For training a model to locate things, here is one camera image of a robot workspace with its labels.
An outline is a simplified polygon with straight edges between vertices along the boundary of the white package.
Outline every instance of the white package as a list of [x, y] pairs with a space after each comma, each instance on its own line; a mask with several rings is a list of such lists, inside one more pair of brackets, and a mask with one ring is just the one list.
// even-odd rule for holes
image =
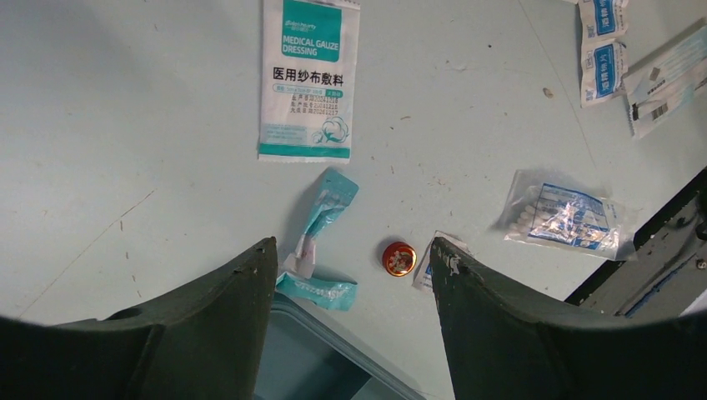
[[624, 45], [615, 40], [582, 45], [581, 107], [624, 94], [622, 77], [629, 71]]
[[499, 220], [505, 239], [609, 260], [634, 256], [635, 212], [578, 186], [559, 174], [517, 171]]
[[445, 238], [449, 240], [454, 246], [462, 249], [463, 251], [469, 253], [469, 247], [466, 243], [461, 242], [456, 237], [449, 236], [448, 234], [440, 231], [434, 232], [434, 237], [427, 245], [427, 249], [424, 252], [424, 257], [422, 262], [419, 264], [417, 275], [413, 282], [413, 288], [419, 289], [425, 293], [432, 292], [432, 266], [429, 265], [429, 252], [432, 249], [432, 242], [435, 238]]
[[640, 104], [707, 58], [707, 25], [624, 77], [629, 105]]
[[629, 0], [579, 0], [582, 43], [617, 39], [629, 28], [626, 8]]
[[704, 93], [706, 83], [707, 58], [667, 87], [653, 92], [648, 100], [631, 104], [629, 120], [634, 138], [645, 137], [673, 113], [690, 104], [694, 98]]
[[707, 78], [707, 26], [641, 62], [624, 77], [629, 120], [635, 138], [643, 138], [669, 116], [704, 92]]
[[258, 159], [348, 163], [360, 6], [264, 0]]

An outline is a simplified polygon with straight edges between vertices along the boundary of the bandage package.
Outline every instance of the bandage package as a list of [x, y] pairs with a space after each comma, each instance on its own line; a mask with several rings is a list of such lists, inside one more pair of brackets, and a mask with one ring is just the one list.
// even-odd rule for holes
[[629, 0], [579, 0], [582, 21], [582, 108], [622, 95], [621, 78], [629, 70], [625, 46], [618, 41], [629, 24]]
[[359, 286], [348, 282], [327, 282], [320, 279], [302, 279], [285, 273], [278, 282], [278, 292], [291, 298], [306, 298], [321, 308], [348, 311], [356, 301]]
[[629, 120], [643, 138], [704, 92], [707, 83], [707, 26], [662, 52], [624, 78]]
[[580, 0], [582, 43], [618, 39], [629, 28], [626, 7], [629, 0]]
[[297, 273], [302, 278], [312, 277], [315, 268], [317, 236], [343, 213], [359, 192], [359, 185], [336, 170], [328, 169], [309, 213], [307, 226], [299, 238], [297, 248], [283, 262], [283, 270]]
[[360, 6], [264, 0], [258, 159], [348, 163]]

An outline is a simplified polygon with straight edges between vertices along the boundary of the sterile packaging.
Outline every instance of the sterile packaging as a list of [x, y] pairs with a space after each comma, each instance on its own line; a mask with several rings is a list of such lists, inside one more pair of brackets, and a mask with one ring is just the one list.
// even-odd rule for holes
[[624, 45], [614, 39], [582, 44], [582, 107], [624, 94], [622, 77], [629, 71]]
[[425, 293], [431, 293], [432, 290], [432, 266], [429, 265], [429, 252], [432, 249], [432, 242], [435, 238], [445, 238], [449, 240], [454, 246], [462, 249], [463, 251], [469, 253], [469, 247], [466, 243], [460, 241], [456, 237], [449, 236], [448, 234], [440, 231], [434, 233], [434, 237], [427, 245], [427, 250], [424, 252], [424, 257], [422, 262], [419, 264], [417, 275], [413, 282], [413, 288], [419, 289]]
[[706, 59], [707, 26], [703, 22], [689, 36], [640, 62], [642, 67], [624, 77], [635, 138], [650, 133], [704, 91]]
[[707, 83], [707, 59], [694, 66], [678, 80], [652, 93], [648, 100], [631, 104], [629, 120], [634, 138], [649, 134], [673, 113], [704, 93]]
[[278, 282], [278, 292], [293, 298], [306, 298], [321, 308], [348, 311], [356, 300], [356, 283], [327, 282], [320, 279], [302, 279], [290, 272]]
[[314, 250], [317, 236], [333, 223], [354, 200], [359, 185], [336, 170], [328, 169], [322, 177], [307, 226], [297, 243], [297, 248], [283, 262], [283, 268], [297, 273], [302, 278], [312, 277], [314, 272]]
[[263, 0], [258, 159], [348, 163], [360, 6]]
[[559, 174], [517, 171], [499, 220], [505, 239], [609, 260], [633, 257], [636, 213], [578, 186]]
[[629, 0], [580, 0], [579, 17], [582, 20], [582, 43], [617, 39], [629, 28], [626, 8]]

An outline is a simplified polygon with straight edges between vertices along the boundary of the cotton swab package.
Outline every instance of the cotton swab package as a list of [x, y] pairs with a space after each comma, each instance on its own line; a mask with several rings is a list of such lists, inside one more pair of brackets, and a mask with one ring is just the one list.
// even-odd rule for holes
[[635, 255], [635, 212], [559, 177], [517, 171], [500, 224], [506, 240], [625, 260]]

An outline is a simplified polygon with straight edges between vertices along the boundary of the gray plastic bin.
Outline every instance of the gray plastic bin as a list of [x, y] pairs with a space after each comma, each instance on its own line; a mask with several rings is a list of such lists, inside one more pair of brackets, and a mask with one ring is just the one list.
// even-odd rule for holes
[[255, 398], [422, 399], [390, 372], [275, 293]]

